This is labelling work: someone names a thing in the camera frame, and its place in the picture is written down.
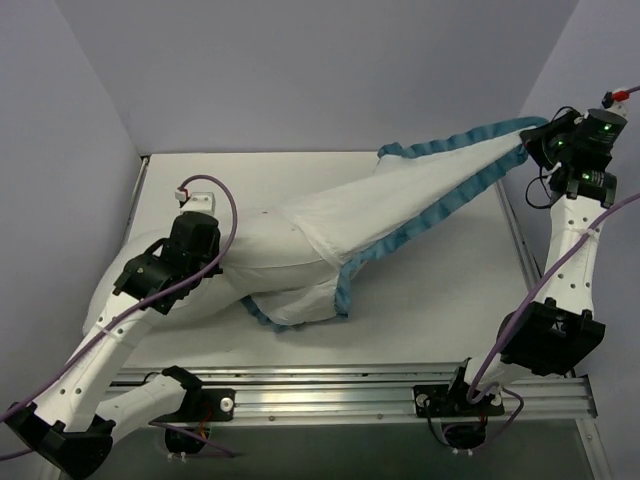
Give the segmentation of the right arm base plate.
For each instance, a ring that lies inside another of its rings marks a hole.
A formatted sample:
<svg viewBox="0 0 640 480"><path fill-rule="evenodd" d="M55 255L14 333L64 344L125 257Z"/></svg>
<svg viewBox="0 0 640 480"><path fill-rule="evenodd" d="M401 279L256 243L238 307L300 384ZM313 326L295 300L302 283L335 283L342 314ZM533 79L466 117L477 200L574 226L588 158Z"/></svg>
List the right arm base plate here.
<svg viewBox="0 0 640 480"><path fill-rule="evenodd" d="M477 404L471 405L464 394L448 393L449 386L444 383L418 384L412 388L415 415L419 418L461 418L493 417L505 413L501 400L493 404L495 398L489 396Z"/></svg>

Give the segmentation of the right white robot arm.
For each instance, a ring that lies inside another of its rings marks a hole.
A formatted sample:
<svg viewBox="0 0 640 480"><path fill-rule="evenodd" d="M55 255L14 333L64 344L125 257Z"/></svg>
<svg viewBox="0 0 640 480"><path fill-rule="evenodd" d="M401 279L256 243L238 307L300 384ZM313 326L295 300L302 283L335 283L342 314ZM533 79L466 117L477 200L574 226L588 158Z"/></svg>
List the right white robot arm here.
<svg viewBox="0 0 640 480"><path fill-rule="evenodd" d="M615 141L628 123L622 102L607 100L585 113L569 110L520 139L549 171L552 230L544 273L503 321L483 359L470 358L444 388L455 412L495 398L527 375L564 375L603 340L592 283L606 215L614 210L617 179L607 172Z"/></svg>

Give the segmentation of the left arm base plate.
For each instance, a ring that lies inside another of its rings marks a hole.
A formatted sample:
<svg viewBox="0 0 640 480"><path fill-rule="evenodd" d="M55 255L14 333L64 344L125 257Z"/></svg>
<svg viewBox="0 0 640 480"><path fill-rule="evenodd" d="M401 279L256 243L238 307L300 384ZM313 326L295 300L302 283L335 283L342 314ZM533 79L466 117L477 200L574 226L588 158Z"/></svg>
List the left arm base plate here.
<svg viewBox="0 0 640 480"><path fill-rule="evenodd" d="M200 388L188 391L176 418L180 422L229 422L234 417L236 391L229 388Z"/></svg>

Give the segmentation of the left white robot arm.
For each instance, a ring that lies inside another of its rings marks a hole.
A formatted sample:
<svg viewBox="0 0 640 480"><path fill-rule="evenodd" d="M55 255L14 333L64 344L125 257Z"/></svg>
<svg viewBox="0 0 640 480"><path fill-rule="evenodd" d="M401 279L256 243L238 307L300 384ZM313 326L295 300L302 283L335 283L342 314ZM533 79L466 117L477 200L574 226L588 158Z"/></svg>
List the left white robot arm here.
<svg viewBox="0 0 640 480"><path fill-rule="evenodd" d="M2 421L31 450L72 479L86 479L122 438L166 415L190 419L202 382L171 366L106 400L104 394L140 340L174 305L220 273L219 222L177 216L166 238L128 260L98 319L63 368L37 395L14 403Z"/></svg>

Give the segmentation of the blue houndstooth pillowcase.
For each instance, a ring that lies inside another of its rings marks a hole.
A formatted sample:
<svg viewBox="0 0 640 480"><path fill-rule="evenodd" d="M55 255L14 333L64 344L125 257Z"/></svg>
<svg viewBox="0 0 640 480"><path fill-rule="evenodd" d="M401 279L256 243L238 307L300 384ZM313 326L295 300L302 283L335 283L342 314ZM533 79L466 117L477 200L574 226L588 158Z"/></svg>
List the blue houndstooth pillowcase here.
<svg viewBox="0 0 640 480"><path fill-rule="evenodd" d="M251 293L242 305L277 330L348 316L352 280L363 266L435 227L523 164L521 132L546 122L522 117L409 147L387 144L370 176L281 204L277 212L302 233L329 275L314 280L304 268L301 285Z"/></svg>

